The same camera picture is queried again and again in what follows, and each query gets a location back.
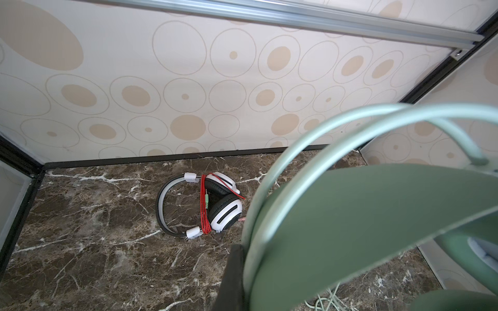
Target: patterned wallpaper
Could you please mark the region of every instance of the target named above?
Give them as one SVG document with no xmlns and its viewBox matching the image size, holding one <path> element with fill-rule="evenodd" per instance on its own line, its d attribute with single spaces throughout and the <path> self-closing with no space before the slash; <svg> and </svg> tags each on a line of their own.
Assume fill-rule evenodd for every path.
<svg viewBox="0 0 498 311">
<path fill-rule="evenodd" d="M 498 106 L 498 38 L 494 38 L 417 104 L 468 102 Z M 498 157 L 498 128 L 456 120 L 489 157 Z M 368 164 L 418 163 L 463 167 L 470 163 L 455 142 L 427 122 L 386 133 L 362 149 Z"/>
<path fill-rule="evenodd" d="M 380 14 L 417 12 L 414 0 L 364 2 L 372 12 L 385 3 Z M 440 15 L 476 24 L 490 2 L 458 1 Z M 468 5 L 478 13 L 461 16 Z M 0 132 L 42 162 L 282 147 L 342 111 L 399 100 L 449 52 L 160 10 L 5 0 Z"/>
</svg>

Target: headphones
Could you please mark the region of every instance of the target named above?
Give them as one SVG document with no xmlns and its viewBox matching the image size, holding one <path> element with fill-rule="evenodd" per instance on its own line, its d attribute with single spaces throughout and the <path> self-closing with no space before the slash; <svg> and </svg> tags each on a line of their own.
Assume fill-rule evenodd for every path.
<svg viewBox="0 0 498 311">
<path fill-rule="evenodd" d="M 188 229 L 186 232 L 182 233 L 173 232 L 168 228 L 163 215 L 164 197 L 173 186 L 183 181 L 188 183 L 198 183 L 201 179 L 203 180 L 201 185 L 204 185 L 205 189 L 209 191 L 210 194 L 216 194 L 221 197 L 216 202 L 213 202 L 210 199 L 206 200 L 207 219 L 209 221 L 209 225 L 214 231 L 221 232 L 230 228 L 242 215 L 242 202 L 239 197 L 243 197 L 239 196 L 241 191 L 237 189 L 233 179 L 220 172 L 210 173 L 207 176 L 203 175 L 202 177 L 197 176 L 195 173 L 185 173 L 183 176 L 175 177 L 164 184 L 157 195 L 157 222 L 159 223 L 161 229 L 167 234 L 176 237 L 187 237 L 189 239 L 196 238 L 203 234 L 203 230 L 201 230 L 199 226 Z"/>
</svg>

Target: green curved object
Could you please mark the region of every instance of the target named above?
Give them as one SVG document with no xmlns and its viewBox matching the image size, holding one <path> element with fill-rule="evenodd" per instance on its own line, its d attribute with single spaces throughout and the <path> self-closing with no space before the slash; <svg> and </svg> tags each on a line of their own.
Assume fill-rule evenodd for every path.
<svg viewBox="0 0 498 311">
<path fill-rule="evenodd" d="M 498 245 L 498 212 L 476 219 L 434 239 L 465 271 L 498 295 L 498 272 L 483 262 L 470 248 L 469 237 Z"/>
<path fill-rule="evenodd" d="M 253 234 L 284 188 L 266 199 Z M 289 310 L 416 243 L 487 215 L 498 206 L 496 189 L 496 177 L 437 166 L 385 164 L 326 171 L 269 242 L 249 310 Z M 332 247 L 323 247 L 324 237 L 334 239 Z"/>
<path fill-rule="evenodd" d="M 438 290 L 420 295 L 410 311 L 496 311 L 498 297 L 469 291 Z"/>
</svg>

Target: curved metal tube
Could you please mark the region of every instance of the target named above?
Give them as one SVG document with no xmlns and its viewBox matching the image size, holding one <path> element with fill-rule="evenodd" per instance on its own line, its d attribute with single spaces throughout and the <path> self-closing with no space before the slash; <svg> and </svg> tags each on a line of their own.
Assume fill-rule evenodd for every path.
<svg viewBox="0 0 498 311">
<path fill-rule="evenodd" d="M 250 297 L 252 284 L 267 244 L 271 241 L 278 227 L 297 200 L 323 172 L 353 148 L 378 135 L 412 123 L 444 117 L 478 119 L 498 125 L 498 109 L 490 106 L 477 104 L 414 106 L 411 109 L 402 109 L 401 111 L 390 113 L 366 124 L 351 135 L 340 138 L 333 145 L 329 145 L 308 162 L 287 183 L 287 186 L 276 198 L 254 235 L 254 239 L 251 241 L 243 273 L 243 286 L 246 297 Z"/>
<path fill-rule="evenodd" d="M 246 252 L 249 250 L 252 229 L 254 227 L 254 223 L 256 222 L 257 215 L 259 214 L 259 210 L 261 209 L 261 206 L 263 205 L 263 202 L 268 195 L 268 191 L 270 191 L 278 176 L 280 176 L 287 165 L 299 154 L 299 152 L 303 151 L 304 148 L 309 146 L 313 141 L 321 137 L 323 134 L 343 124 L 368 116 L 391 113 L 393 111 L 405 109 L 408 107 L 413 107 L 413 105 L 373 104 L 343 112 L 337 116 L 325 120 L 313 130 L 308 131 L 306 134 L 302 135 L 292 145 L 285 149 L 285 151 L 279 156 L 279 158 L 268 170 L 266 176 L 263 178 L 260 186 L 258 187 L 256 193 L 252 198 L 246 220 L 244 222 L 244 227 L 242 229 L 242 246 L 244 247 L 244 250 Z M 445 119 L 432 119 L 429 122 L 441 128 L 445 133 L 448 134 L 448 136 L 452 137 L 470 158 L 474 165 L 484 165 L 488 163 L 488 160 L 481 152 L 481 149 L 458 125 L 456 125 L 452 121 Z"/>
</svg>

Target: marble floor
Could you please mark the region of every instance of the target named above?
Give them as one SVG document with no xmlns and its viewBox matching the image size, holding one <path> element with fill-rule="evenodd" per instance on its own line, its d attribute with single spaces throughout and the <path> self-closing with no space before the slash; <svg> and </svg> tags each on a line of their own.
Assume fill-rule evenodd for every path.
<svg viewBox="0 0 498 311">
<path fill-rule="evenodd" d="M 302 152 L 275 187 L 314 154 Z M 237 181 L 247 209 L 278 156 L 48 171 L 0 283 L 0 310 L 209 310 L 243 222 L 194 240 L 173 238 L 156 224 L 157 192 L 183 172 L 220 171 Z M 352 152 L 335 167 L 360 165 L 363 158 Z M 200 222 L 197 187 L 172 189 L 165 203 L 170 227 Z M 351 310 L 401 311 L 420 293 L 438 288 L 422 255 L 412 249 L 342 284 L 338 297 Z M 295 310 L 308 308 L 303 304 Z"/>
</svg>

